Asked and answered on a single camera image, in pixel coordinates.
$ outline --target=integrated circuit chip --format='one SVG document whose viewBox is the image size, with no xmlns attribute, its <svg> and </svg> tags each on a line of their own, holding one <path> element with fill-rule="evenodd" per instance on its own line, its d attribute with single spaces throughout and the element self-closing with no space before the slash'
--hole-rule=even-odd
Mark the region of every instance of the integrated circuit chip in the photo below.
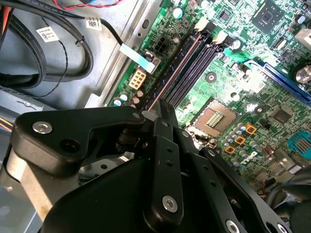
<svg viewBox="0 0 311 233">
<path fill-rule="evenodd" d="M 217 137 L 237 118 L 235 112 L 211 98 L 207 107 L 195 120 L 194 126 L 208 135 Z"/>
<path fill-rule="evenodd" d="M 285 124 L 292 117 L 289 113 L 285 112 L 283 109 L 279 108 L 272 113 L 272 118 L 280 124 Z"/>
<path fill-rule="evenodd" d="M 252 23 L 268 34 L 283 17 L 284 12 L 271 0 L 266 0 L 252 18 Z"/>
<path fill-rule="evenodd" d="M 227 11 L 223 11 L 219 15 L 219 18 L 221 18 L 223 21 L 226 21 L 227 19 L 229 19 L 229 16 L 230 16 L 230 14 Z"/>
</svg>

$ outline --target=motherboard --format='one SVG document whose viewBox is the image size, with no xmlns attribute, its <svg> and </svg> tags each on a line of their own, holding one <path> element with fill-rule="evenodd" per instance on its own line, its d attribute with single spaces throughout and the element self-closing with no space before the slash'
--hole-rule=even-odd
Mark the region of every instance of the motherboard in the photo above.
<svg viewBox="0 0 311 233">
<path fill-rule="evenodd" d="M 110 106 L 164 99 L 255 190 L 311 165 L 311 4 L 165 0 Z"/>
</svg>

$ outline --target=green circuit board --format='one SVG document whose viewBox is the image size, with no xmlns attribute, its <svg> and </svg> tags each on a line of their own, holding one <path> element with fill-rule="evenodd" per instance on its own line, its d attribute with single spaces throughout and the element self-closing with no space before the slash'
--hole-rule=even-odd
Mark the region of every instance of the green circuit board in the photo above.
<svg viewBox="0 0 311 233">
<path fill-rule="evenodd" d="M 266 25 L 259 23 L 263 19 L 258 16 L 264 11 L 264 7 L 272 12 L 272 17 L 264 15 L 267 17 Z M 173 16 L 176 8 L 180 8 L 183 12 L 179 19 Z M 305 17 L 303 23 L 297 22 L 299 16 Z M 229 163 L 233 158 L 237 159 L 240 163 L 237 170 L 249 182 L 263 182 L 271 174 L 278 174 L 281 169 L 275 158 L 268 159 L 261 151 L 256 152 L 250 145 L 253 141 L 261 147 L 269 145 L 273 150 L 282 149 L 301 166 L 310 165 L 310 161 L 288 146 L 289 140 L 297 132 L 307 132 L 310 135 L 310 107 L 297 100 L 266 75 L 258 72 L 257 75 L 245 78 L 245 74 L 237 67 L 237 64 L 247 60 L 265 61 L 290 78 L 293 68 L 302 60 L 311 60 L 310 50 L 295 38 L 295 35 L 301 29 L 307 28 L 307 24 L 311 22 L 311 14 L 304 8 L 302 1 L 215 0 L 206 1 L 204 8 L 202 0 L 164 1 L 159 15 L 138 49 L 141 55 L 151 52 L 161 59 L 155 72 L 146 76 L 141 87 L 144 95 L 148 95 L 153 84 L 161 78 L 163 71 L 172 62 L 172 57 L 179 48 L 179 44 L 173 42 L 174 35 L 178 34 L 182 41 L 193 31 L 194 25 L 201 18 L 206 18 L 216 25 L 212 37 L 224 30 L 233 39 L 239 40 L 241 45 L 238 49 L 227 48 L 223 54 L 219 54 L 176 107 L 180 127 L 187 129 L 193 126 L 208 103 L 216 100 L 235 113 L 236 117 L 224 131 L 217 136 L 208 135 L 208 137 L 215 139 L 216 148 L 224 150 L 222 155 Z M 165 50 L 159 53 L 156 45 L 161 37 L 165 37 L 168 43 Z M 285 45 L 276 49 L 281 40 L 286 41 Z M 110 106 L 113 106 L 114 101 L 124 93 L 128 98 L 121 104 L 133 105 L 137 90 L 131 88 L 129 82 L 137 67 L 137 64 L 131 63 L 109 103 Z M 207 82 L 211 72 L 217 76 L 214 83 Z M 287 116 L 284 122 L 275 120 L 278 111 Z M 262 120 L 269 123 L 269 129 L 263 127 Z M 251 135 L 243 134 L 245 142 L 242 145 L 233 143 L 231 146 L 234 152 L 226 153 L 223 141 L 239 123 L 251 124 L 256 128 L 256 132 Z M 240 156 L 242 150 L 248 154 L 256 152 L 256 155 L 245 163 L 244 158 Z"/>
</svg>

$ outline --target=silver screw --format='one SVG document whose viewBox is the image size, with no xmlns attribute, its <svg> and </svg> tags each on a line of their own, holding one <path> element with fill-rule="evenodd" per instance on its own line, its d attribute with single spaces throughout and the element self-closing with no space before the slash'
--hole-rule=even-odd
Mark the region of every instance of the silver screw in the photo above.
<svg viewBox="0 0 311 233">
<path fill-rule="evenodd" d="M 283 233 L 287 233 L 287 230 L 281 224 L 278 224 L 277 226 L 280 229 L 280 231 L 282 231 Z"/>
<path fill-rule="evenodd" d="M 240 233 L 238 226 L 231 220 L 225 222 L 230 233 Z"/>
<path fill-rule="evenodd" d="M 208 153 L 211 155 L 211 156 L 215 156 L 216 154 L 214 153 L 214 151 L 212 151 L 212 150 L 208 150 Z"/>
<path fill-rule="evenodd" d="M 33 130 L 40 134 L 47 134 L 52 132 L 53 128 L 52 125 L 50 125 L 47 122 L 38 121 L 35 124 L 33 124 Z"/>
<path fill-rule="evenodd" d="M 133 116 L 136 117 L 136 118 L 138 118 L 138 119 L 140 118 L 140 115 L 137 114 L 137 113 L 133 113 Z"/>
<path fill-rule="evenodd" d="M 164 209 L 166 209 L 167 211 L 171 213 L 177 212 L 178 209 L 177 202 L 171 196 L 164 196 L 162 198 L 162 204 L 164 206 Z"/>
<path fill-rule="evenodd" d="M 162 121 L 162 124 L 168 126 L 168 124 L 164 120 Z"/>
<path fill-rule="evenodd" d="M 183 131 L 182 134 L 183 134 L 185 137 L 189 137 L 189 134 L 188 134 L 186 131 Z"/>
</svg>

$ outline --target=barcode label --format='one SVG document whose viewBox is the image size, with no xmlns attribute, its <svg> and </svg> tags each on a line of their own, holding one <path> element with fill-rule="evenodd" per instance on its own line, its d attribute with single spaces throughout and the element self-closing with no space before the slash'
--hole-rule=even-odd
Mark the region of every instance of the barcode label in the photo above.
<svg viewBox="0 0 311 233">
<path fill-rule="evenodd" d="M 86 17 L 86 27 L 101 31 L 102 30 L 101 20 L 95 17 Z"/>
<path fill-rule="evenodd" d="M 59 40 L 58 36 L 51 27 L 36 30 L 45 43 Z"/>
</svg>

